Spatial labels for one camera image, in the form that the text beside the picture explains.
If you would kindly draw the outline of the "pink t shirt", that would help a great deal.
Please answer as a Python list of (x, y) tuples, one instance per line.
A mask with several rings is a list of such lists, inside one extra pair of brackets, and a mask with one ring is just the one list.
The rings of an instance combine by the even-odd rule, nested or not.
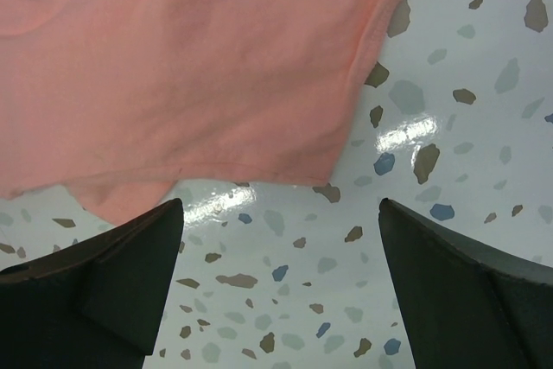
[(325, 185), (401, 0), (1, 0), (1, 195)]

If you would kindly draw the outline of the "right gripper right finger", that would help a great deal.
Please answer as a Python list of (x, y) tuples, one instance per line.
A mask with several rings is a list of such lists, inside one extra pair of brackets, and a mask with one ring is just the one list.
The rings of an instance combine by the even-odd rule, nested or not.
[(550, 368), (552, 269), (394, 200), (378, 224), (418, 368)]

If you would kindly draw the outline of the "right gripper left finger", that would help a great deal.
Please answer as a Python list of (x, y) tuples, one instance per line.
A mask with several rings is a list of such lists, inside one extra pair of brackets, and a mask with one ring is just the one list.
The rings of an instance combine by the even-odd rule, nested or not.
[(141, 216), (1, 272), (3, 368), (140, 368), (153, 354), (183, 206)]

